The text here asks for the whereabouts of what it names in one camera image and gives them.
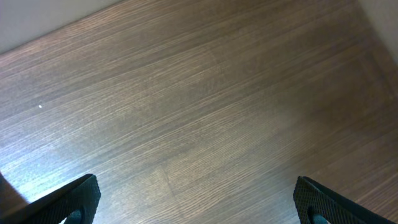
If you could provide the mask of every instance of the wood grain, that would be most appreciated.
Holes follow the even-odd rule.
[[[298,223],[307,175],[398,222],[397,67],[354,0],[123,1],[0,56],[0,170],[95,223]]]

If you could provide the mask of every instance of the gray wall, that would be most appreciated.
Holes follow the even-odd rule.
[[[0,53],[119,0],[0,0]]]
[[[359,2],[398,63],[398,0],[359,0]]]

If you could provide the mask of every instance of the dark object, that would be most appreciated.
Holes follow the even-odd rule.
[[[101,193],[93,174],[46,195],[18,212],[0,220],[1,224],[91,224]]]
[[[308,177],[298,177],[293,198],[303,224],[394,224]]]

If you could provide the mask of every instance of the black plastic part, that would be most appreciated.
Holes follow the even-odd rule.
[[[2,224],[91,224],[101,192],[93,174],[63,186],[8,217]]]
[[[298,177],[293,199],[303,224],[394,224],[308,177]]]

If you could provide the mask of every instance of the wooden floor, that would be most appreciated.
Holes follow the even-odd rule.
[[[397,68],[355,0],[128,0],[0,56],[0,171],[95,223],[299,223],[299,175],[398,222]]]

